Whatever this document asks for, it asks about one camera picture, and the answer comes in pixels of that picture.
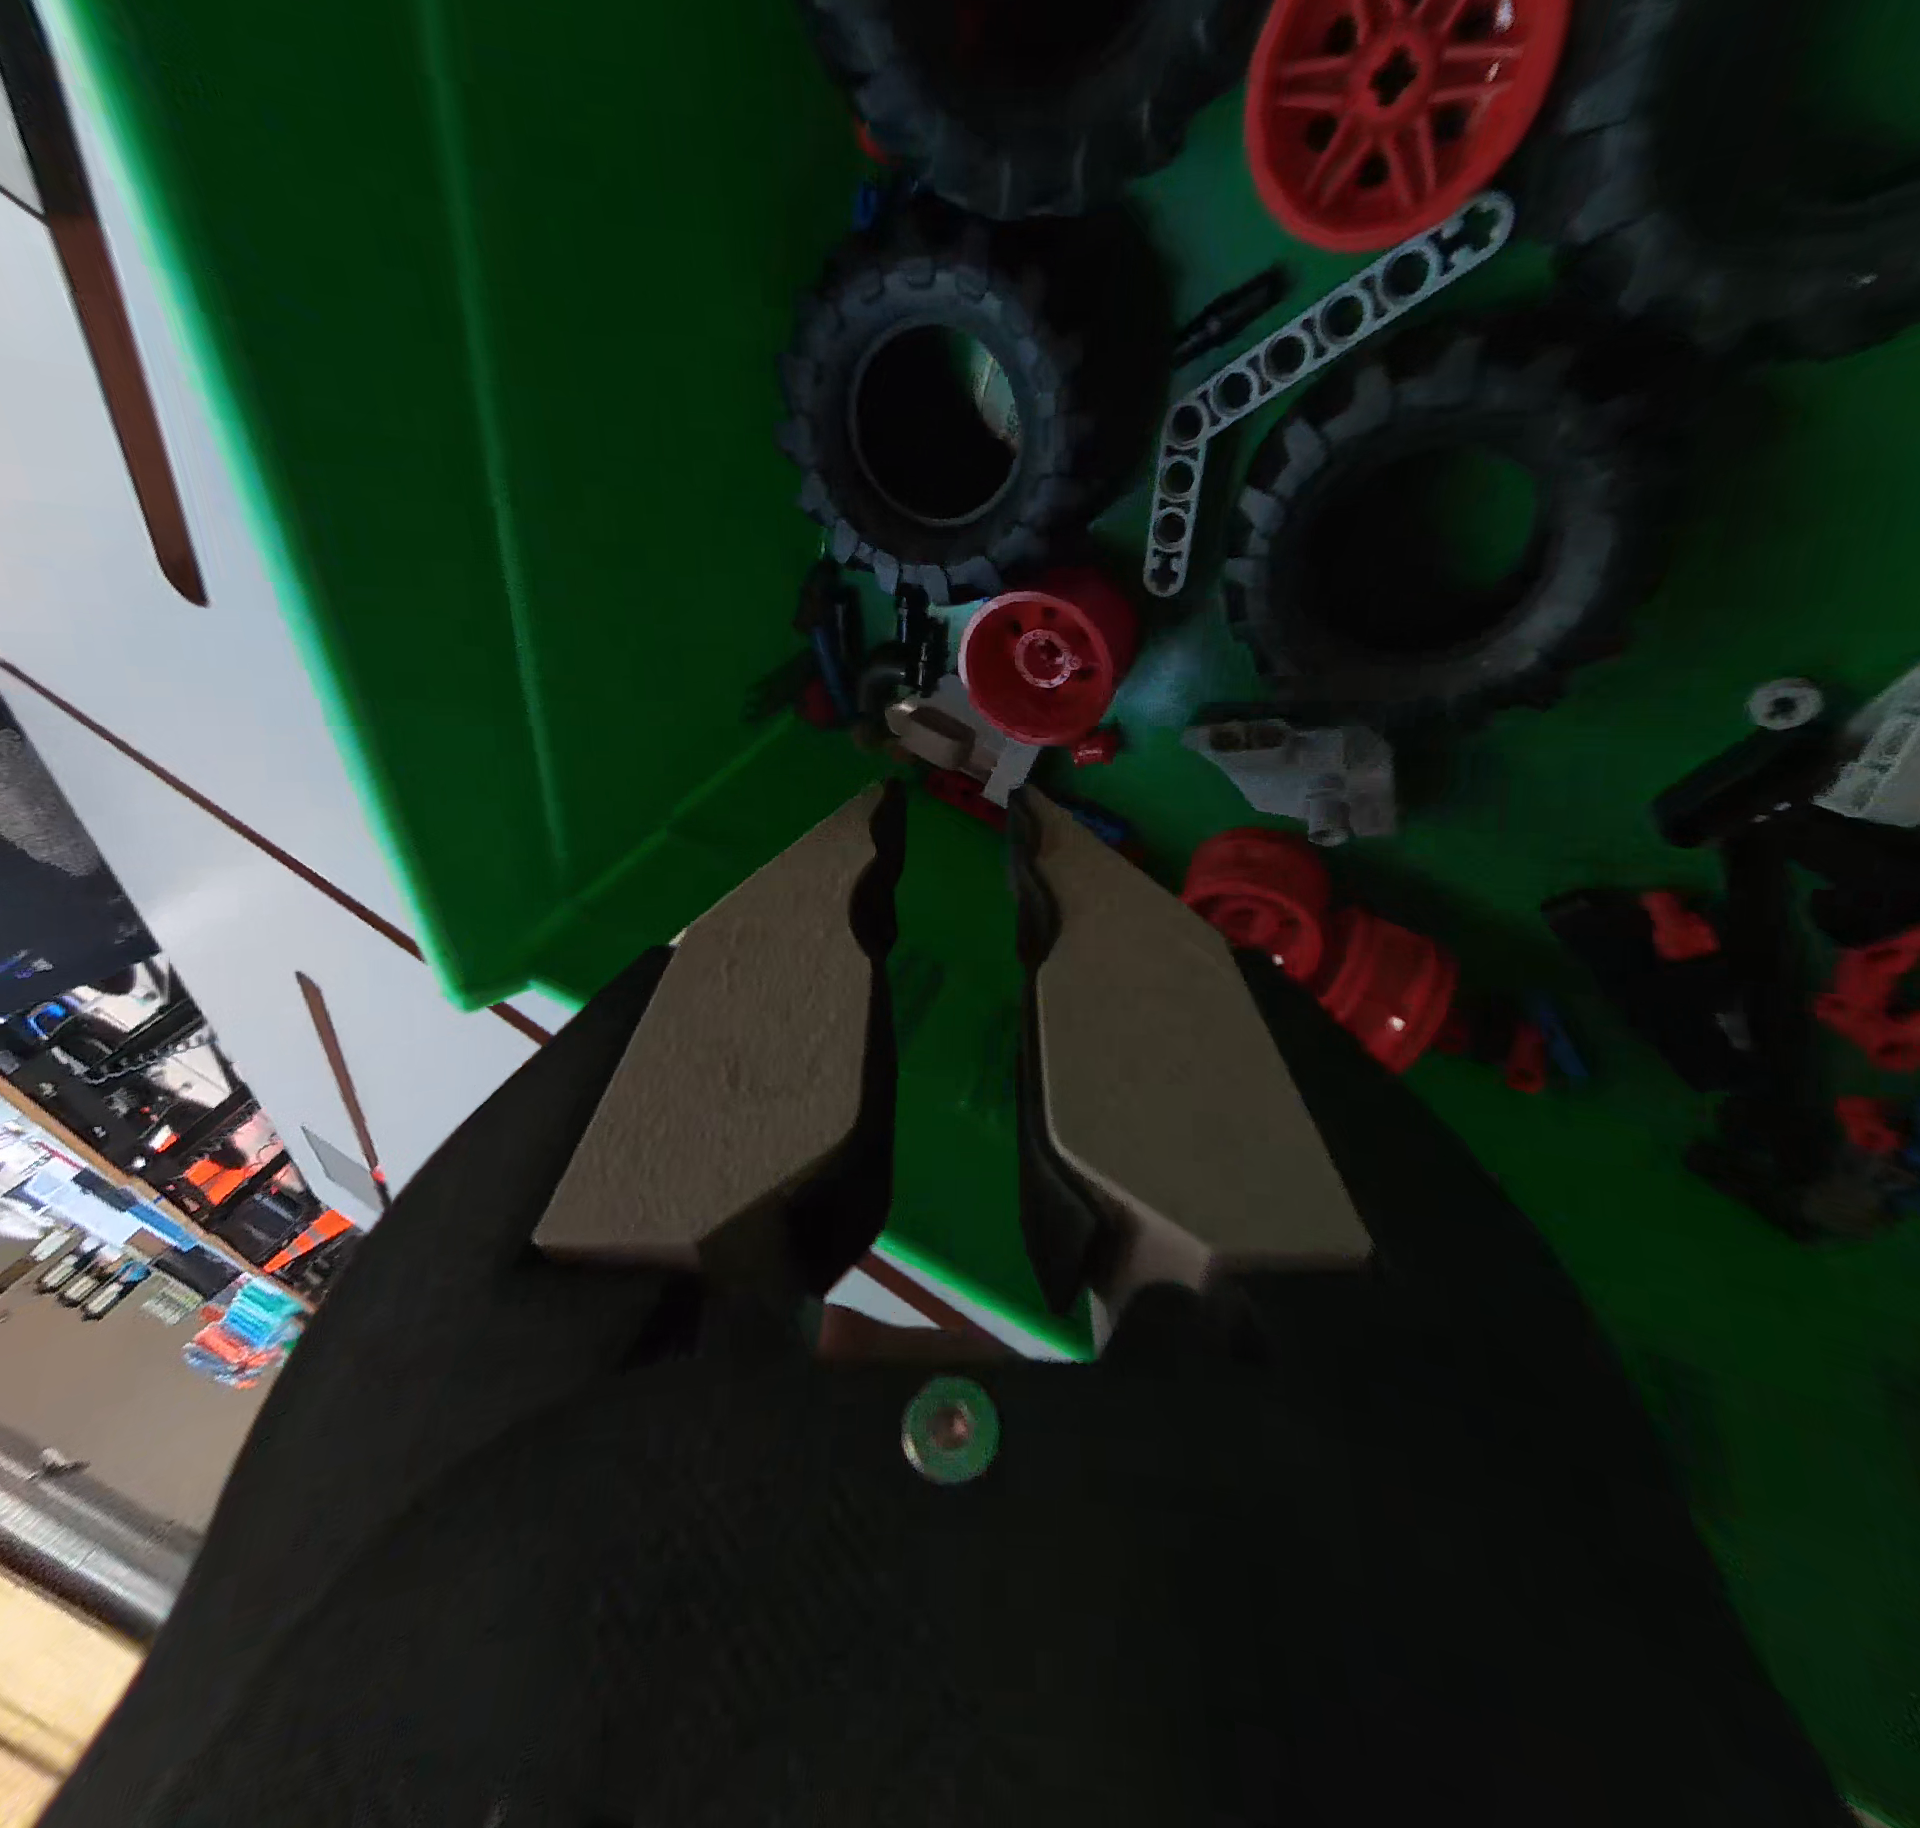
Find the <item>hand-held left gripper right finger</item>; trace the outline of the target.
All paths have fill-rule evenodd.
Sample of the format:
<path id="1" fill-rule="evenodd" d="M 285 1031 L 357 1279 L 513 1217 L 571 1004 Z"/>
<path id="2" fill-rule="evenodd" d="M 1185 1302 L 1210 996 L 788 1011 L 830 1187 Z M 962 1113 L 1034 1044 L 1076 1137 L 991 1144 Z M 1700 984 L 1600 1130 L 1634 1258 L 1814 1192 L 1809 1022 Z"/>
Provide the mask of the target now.
<path id="1" fill-rule="evenodd" d="M 1106 1351 L 1144 1290 L 1348 1272 L 1376 1243 L 1229 947 L 1034 784 L 1009 800 L 1017 1232 Z"/>

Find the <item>red lego wheel hub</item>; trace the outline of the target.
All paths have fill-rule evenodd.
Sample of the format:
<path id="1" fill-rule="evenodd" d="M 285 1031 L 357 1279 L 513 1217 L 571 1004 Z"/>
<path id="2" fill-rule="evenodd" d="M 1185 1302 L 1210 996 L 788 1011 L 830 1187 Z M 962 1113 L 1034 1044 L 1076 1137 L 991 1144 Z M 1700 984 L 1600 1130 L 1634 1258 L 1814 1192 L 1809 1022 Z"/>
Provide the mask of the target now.
<path id="1" fill-rule="evenodd" d="M 1390 1075 L 1415 1073 L 1453 1011 L 1459 963 L 1445 947 L 1404 933 L 1367 909 L 1336 909 L 1310 996 L 1367 1047 Z"/>
<path id="2" fill-rule="evenodd" d="M 1185 902 L 1306 988 L 1328 968 L 1334 873 L 1306 835 L 1271 826 L 1208 835 L 1187 860 Z"/>

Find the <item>small plastic bag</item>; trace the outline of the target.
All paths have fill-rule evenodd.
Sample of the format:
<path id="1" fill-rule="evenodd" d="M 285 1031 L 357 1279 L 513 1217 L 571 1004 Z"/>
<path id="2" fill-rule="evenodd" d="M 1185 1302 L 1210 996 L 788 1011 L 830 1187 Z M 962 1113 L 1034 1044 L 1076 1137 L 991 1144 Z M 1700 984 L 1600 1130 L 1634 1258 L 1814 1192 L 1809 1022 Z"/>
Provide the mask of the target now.
<path id="1" fill-rule="evenodd" d="M 941 678 L 930 697 L 903 697 L 882 714 L 905 758 L 941 775 L 956 775 L 991 808 L 1009 808 L 1009 793 L 1034 775 L 1043 746 L 996 727 L 969 697 L 962 678 Z"/>

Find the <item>grey bent lego liftarm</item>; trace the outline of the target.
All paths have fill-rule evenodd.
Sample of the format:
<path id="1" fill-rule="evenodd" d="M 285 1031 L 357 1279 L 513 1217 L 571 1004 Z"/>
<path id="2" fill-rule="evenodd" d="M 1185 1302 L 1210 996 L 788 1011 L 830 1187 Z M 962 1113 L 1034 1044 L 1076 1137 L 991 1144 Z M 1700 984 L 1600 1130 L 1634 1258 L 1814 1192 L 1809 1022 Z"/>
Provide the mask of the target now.
<path id="1" fill-rule="evenodd" d="M 1202 384 L 1185 389 L 1164 415 L 1152 473 L 1139 592 L 1178 599 L 1187 586 L 1210 442 L 1219 442 L 1264 406 L 1310 384 L 1310 378 L 1328 370 L 1382 330 L 1438 301 L 1459 276 L 1492 265 L 1506 249 L 1513 233 L 1517 199 L 1504 189 L 1482 189 L 1453 217 L 1383 249 L 1324 301 L 1306 308 L 1280 330 L 1219 362 Z"/>

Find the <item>large black lego tire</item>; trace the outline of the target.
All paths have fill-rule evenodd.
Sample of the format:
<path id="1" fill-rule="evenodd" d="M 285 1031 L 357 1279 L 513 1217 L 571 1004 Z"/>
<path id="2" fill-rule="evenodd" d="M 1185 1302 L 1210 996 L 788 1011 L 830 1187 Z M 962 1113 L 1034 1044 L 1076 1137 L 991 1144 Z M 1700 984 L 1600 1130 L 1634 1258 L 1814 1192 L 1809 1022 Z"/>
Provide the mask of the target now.
<path id="1" fill-rule="evenodd" d="M 1916 150 L 1816 115 L 1865 0 L 1575 0 L 1541 237 L 1625 322 L 1728 359 L 1843 359 L 1916 323 Z"/>
<path id="2" fill-rule="evenodd" d="M 871 148 L 944 201 L 1083 217 L 1178 161 L 1266 0 L 796 0 Z"/>

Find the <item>black lego pin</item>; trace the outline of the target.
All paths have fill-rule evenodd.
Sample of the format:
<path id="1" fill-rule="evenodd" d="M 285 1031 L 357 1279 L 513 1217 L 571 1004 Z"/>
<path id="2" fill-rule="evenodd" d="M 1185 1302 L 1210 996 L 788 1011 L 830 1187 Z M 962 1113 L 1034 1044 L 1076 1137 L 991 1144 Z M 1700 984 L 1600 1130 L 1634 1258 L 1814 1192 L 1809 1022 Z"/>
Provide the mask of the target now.
<path id="1" fill-rule="evenodd" d="M 1185 370 L 1210 351 L 1219 351 L 1234 332 L 1253 330 L 1264 314 L 1271 314 L 1293 290 L 1286 265 L 1271 265 L 1253 271 L 1248 284 L 1234 284 L 1216 301 L 1208 301 L 1171 347 L 1171 362 Z"/>

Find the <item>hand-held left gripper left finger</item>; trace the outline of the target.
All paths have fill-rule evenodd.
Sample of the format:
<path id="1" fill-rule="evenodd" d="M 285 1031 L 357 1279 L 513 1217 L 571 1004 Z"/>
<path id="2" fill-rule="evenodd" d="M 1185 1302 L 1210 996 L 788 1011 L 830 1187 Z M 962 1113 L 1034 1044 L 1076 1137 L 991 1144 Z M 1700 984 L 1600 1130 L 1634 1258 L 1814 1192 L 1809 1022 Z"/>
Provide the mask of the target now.
<path id="1" fill-rule="evenodd" d="M 871 1252 L 896 1177 L 903 865 L 905 784 L 868 784 L 681 933 L 538 1255 L 826 1298 Z"/>

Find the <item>black and red lego assembly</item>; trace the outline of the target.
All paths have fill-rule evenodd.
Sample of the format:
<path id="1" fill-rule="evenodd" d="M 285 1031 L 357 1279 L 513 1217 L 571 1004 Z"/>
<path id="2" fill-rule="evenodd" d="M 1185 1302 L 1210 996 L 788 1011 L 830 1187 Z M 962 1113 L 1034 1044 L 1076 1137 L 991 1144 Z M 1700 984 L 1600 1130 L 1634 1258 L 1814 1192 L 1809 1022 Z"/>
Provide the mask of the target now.
<path id="1" fill-rule="evenodd" d="M 1766 720 L 1646 820 L 1716 892 L 1593 885 L 1541 922 L 1629 1035 L 1707 1107 L 1687 1169 L 1787 1243 L 1871 1243 L 1916 1214 L 1916 1120 L 1834 1095 L 1820 1035 L 1916 1075 L 1916 842 L 1830 802 L 1828 710 Z"/>

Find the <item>white lego block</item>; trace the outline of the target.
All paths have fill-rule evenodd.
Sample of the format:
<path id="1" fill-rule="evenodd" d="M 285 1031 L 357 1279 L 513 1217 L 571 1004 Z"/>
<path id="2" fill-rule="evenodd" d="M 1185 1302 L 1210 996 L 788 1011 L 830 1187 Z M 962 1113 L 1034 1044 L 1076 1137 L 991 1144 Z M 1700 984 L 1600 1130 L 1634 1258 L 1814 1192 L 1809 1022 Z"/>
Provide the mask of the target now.
<path id="1" fill-rule="evenodd" d="M 1834 820 L 1857 820 L 1898 833 L 1920 826 L 1920 670 L 1871 697 L 1838 727 L 1843 753 L 1828 791 L 1814 793 L 1814 808 Z"/>

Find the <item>medium black lego tire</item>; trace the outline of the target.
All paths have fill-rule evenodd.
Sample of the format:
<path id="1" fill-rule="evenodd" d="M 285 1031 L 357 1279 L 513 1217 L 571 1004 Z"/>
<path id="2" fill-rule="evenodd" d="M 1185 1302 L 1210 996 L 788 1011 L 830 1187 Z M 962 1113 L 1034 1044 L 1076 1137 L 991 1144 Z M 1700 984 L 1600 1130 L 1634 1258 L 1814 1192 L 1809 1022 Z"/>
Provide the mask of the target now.
<path id="1" fill-rule="evenodd" d="M 1453 573 L 1438 527 L 1438 480 L 1470 458 L 1531 498 L 1492 577 Z M 1296 720 L 1415 734 L 1551 710 L 1658 586 L 1669 469 L 1651 394 L 1597 330 L 1415 330 L 1336 362 L 1253 453 L 1226 625 Z"/>

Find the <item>green plastic bin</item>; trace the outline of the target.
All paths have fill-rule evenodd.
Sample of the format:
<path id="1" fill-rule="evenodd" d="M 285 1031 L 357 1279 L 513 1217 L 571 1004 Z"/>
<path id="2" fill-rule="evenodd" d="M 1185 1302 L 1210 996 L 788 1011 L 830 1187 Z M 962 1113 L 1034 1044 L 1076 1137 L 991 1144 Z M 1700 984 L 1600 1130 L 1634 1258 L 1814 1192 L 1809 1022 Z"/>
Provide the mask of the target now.
<path id="1" fill-rule="evenodd" d="M 750 693 L 821 527 L 774 359 L 849 233 L 796 0 L 37 0 L 427 963 L 587 996 L 871 761 Z M 1766 665 L 1916 657 L 1916 330 L 1728 389 L 1625 653 L 1453 746 L 1367 869 L 1575 1004 L 1597 1081 L 1438 1069 L 1646 1380 L 1838 1790 L 1916 1824 L 1916 1217 L 1787 1243 L 1680 1168 L 1706 1107 L 1551 972 L 1541 896 L 1694 880 L 1646 800 Z"/>

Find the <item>small red lego wheel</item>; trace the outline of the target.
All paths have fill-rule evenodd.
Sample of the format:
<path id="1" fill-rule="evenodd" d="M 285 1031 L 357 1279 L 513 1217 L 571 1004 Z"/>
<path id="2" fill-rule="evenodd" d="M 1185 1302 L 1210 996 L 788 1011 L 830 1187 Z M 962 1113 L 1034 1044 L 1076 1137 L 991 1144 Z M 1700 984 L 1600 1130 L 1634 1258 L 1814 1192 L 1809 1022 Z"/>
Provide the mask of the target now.
<path id="1" fill-rule="evenodd" d="M 1134 670 L 1139 618 L 1105 567 L 1045 567 L 983 601 L 956 645 L 973 710 L 1025 746 L 1076 746 Z"/>

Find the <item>grey lego connector block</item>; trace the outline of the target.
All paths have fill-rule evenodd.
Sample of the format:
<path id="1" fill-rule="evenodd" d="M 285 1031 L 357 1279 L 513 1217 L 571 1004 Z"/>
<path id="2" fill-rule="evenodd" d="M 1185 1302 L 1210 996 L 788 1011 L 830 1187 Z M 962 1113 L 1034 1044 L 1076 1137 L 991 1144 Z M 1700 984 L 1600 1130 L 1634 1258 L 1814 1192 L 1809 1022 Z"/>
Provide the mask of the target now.
<path id="1" fill-rule="evenodd" d="M 1253 814 L 1296 825 L 1310 846 L 1401 833 L 1395 746 L 1367 722 L 1296 727 L 1277 714 L 1216 714 L 1185 746 L 1239 791 Z"/>

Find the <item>pile of small lego pins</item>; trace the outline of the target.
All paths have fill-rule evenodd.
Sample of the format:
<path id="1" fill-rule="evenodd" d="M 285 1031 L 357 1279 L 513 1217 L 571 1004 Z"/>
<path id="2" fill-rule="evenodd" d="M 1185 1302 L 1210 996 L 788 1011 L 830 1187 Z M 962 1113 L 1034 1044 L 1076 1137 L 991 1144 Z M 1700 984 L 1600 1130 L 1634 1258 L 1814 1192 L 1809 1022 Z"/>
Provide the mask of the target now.
<path id="1" fill-rule="evenodd" d="M 930 700 L 950 678 L 950 619 L 922 592 L 896 599 L 888 641 L 868 641 L 862 601 L 834 560 L 817 560 L 793 601 L 796 650 L 747 693 L 740 720 L 793 714 L 858 746 L 888 745 L 888 710 Z"/>

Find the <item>large red lego wheel rim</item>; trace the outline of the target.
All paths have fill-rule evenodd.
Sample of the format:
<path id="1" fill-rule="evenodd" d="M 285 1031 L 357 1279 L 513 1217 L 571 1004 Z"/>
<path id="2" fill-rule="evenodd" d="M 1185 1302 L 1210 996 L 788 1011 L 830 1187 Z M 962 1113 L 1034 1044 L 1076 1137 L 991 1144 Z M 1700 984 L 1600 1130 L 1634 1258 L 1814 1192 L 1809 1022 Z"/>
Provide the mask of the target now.
<path id="1" fill-rule="evenodd" d="M 1453 217 L 1551 103 L 1573 0 L 1271 0 L 1245 161 L 1286 237 L 1390 249 Z"/>

